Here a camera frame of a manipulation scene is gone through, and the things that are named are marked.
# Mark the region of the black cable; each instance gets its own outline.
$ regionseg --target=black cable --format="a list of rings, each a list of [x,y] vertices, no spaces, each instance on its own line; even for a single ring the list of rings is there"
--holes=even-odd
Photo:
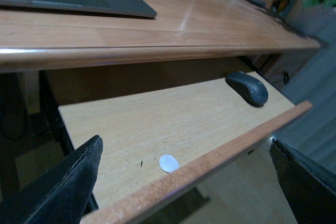
[[[1,125],[1,121],[0,121],[0,131],[7,139],[9,139],[11,141],[18,141],[21,138],[23,138],[24,135],[26,134],[26,131],[27,131],[27,110],[24,111],[24,128],[23,128],[23,131],[21,132],[21,134],[18,137],[11,137],[11,136],[7,135],[7,133],[4,131],[4,129]]]

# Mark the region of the light wood surface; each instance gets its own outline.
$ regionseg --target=light wood surface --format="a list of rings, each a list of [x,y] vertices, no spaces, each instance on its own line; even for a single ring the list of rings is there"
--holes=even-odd
[[[156,19],[0,10],[0,71],[318,49],[244,0],[145,0]]]
[[[224,79],[60,106],[75,148],[92,135],[103,138],[93,193],[100,208],[114,204],[105,212],[111,223],[130,220],[154,206],[309,107],[290,110],[294,105],[261,81],[269,91],[263,108],[248,105]],[[173,155],[181,168],[167,176],[158,163],[163,154]]]

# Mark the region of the gray computer mouse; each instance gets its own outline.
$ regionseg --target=gray computer mouse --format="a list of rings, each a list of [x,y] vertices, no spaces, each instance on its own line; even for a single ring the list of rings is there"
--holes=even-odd
[[[242,71],[228,74],[225,81],[253,106],[261,107],[268,100],[268,92],[264,84]]]

